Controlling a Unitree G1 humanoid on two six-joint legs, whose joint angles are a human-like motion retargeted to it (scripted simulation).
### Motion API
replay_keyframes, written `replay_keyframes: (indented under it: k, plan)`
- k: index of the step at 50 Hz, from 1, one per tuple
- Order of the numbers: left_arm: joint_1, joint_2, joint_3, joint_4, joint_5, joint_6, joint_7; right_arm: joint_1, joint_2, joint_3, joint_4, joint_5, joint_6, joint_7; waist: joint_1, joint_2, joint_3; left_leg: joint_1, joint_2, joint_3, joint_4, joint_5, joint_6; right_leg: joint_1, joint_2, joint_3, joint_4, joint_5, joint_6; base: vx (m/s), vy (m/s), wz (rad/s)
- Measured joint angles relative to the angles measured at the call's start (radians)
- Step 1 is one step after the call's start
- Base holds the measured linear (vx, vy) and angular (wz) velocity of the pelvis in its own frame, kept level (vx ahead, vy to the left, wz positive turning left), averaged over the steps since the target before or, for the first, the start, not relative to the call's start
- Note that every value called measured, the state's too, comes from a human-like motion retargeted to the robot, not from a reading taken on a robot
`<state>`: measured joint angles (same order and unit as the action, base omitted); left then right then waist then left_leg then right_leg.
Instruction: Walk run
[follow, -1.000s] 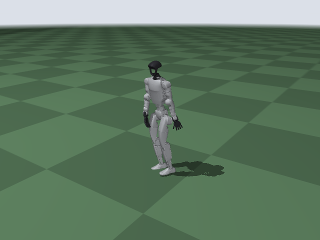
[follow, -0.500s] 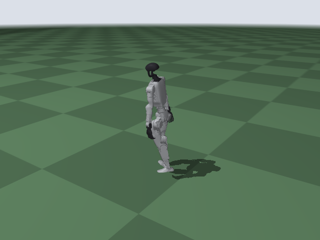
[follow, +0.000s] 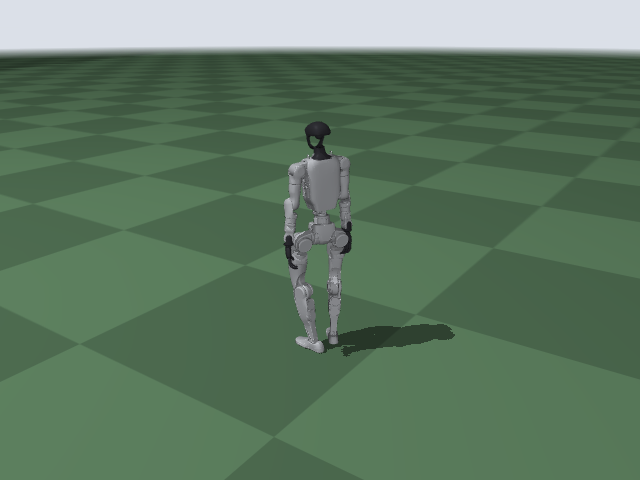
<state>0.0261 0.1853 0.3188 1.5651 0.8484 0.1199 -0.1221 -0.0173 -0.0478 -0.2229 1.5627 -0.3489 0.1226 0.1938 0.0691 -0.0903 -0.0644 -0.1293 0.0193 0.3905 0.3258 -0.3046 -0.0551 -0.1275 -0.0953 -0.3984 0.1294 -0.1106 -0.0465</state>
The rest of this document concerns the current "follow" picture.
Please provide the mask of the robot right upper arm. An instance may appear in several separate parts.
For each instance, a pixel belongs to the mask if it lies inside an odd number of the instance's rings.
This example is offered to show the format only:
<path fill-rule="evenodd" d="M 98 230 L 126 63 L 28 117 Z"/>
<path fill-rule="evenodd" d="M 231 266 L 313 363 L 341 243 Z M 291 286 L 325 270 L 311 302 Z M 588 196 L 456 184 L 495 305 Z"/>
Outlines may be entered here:
<path fill-rule="evenodd" d="M 350 160 L 344 156 L 337 155 L 340 161 L 340 196 L 339 200 L 349 198 L 349 168 Z"/>

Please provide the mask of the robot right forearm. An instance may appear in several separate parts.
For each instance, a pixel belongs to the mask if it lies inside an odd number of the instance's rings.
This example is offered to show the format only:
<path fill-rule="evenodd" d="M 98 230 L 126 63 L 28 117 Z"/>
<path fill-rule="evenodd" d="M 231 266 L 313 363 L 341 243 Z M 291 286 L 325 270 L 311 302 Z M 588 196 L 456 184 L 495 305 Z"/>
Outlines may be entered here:
<path fill-rule="evenodd" d="M 339 201 L 339 206 L 340 206 L 341 227 L 343 229 L 347 229 L 347 223 L 348 222 L 352 223 L 351 214 L 350 214 L 350 206 L 351 206 L 350 193 L 349 193 L 348 199 L 343 199 Z"/>

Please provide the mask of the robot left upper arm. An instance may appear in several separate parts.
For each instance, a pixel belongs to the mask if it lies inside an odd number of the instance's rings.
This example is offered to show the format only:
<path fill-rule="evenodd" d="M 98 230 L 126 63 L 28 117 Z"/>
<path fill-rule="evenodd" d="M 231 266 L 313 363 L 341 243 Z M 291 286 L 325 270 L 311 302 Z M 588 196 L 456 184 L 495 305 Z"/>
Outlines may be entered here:
<path fill-rule="evenodd" d="M 297 210 L 300 206 L 300 193 L 301 193 L 301 179 L 305 176 L 307 169 L 307 162 L 298 162 L 290 165 L 288 169 L 289 175 L 289 194 L 293 205 L 293 211 Z"/>

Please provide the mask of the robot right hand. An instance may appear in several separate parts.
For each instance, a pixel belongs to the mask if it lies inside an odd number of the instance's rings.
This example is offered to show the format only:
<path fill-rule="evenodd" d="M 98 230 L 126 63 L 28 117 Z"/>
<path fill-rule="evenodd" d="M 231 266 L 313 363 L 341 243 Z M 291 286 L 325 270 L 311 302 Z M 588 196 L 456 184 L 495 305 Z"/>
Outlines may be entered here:
<path fill-rule="evenodd" d="M 341 227 L 341 229 L 343 229 L 343 228 Z M 348 253 L 351 250 L 352 238 L 351 238 L 350 231 L 352 231 L 352 223 L 348 222 L 347 223 L 347 229 L 343 229 L 343 230 L 345 231 L 345 233 L 349 237 L 349 240 L 348 240 L 348 243 L 344 246 L 343 251 L 341 253 L 339 253 L 339 254 L 345 254 L 345 253 Z"/>

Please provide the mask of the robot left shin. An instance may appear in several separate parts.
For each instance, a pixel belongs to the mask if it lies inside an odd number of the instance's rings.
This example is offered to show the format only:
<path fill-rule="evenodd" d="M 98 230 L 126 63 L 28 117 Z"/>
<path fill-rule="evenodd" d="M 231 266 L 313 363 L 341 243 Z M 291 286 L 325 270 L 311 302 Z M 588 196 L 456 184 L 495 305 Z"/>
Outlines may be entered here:
<path fill-rule="evenodd" d="M 314 300 L 313 298 L 307 299 L 306 291 L 301 286 L 296 287 L 295 292 L 293 290 L 293 293 L 294 293 L 294 300 L 297 307 L 297 311 L 301 321 L 304 323 L 304 327 L 308 335 L 309 341 L 310 343 L 315 343 L 315 338 L 318 341 L 318 335 L 317 335 L 316 325 L 315 325 L 316 314 L 315 314 Z"/>

